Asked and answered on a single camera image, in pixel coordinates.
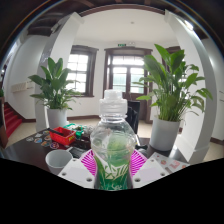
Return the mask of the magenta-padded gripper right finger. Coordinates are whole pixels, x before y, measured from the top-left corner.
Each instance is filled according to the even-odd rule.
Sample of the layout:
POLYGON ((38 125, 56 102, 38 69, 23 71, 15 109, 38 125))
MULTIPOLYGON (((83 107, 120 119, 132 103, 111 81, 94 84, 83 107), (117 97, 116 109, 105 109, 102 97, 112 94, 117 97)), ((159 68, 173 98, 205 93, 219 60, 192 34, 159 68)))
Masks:
POLYGON ((134 188, 143 187, 168 175, 155 158, 147 159, 137 150, 131 156, 129 171, 134 188))

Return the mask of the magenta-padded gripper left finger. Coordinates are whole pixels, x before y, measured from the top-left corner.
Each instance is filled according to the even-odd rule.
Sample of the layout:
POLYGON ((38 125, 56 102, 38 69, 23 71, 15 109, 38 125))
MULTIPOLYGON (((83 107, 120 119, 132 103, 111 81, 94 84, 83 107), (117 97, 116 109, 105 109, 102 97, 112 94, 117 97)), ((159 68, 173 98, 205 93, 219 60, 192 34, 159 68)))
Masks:
POLYGON ((96 174, 97 165, 93 152, 88 150, 79 159, 71 159, 58 176, 81 187, 93 189, 96 174))

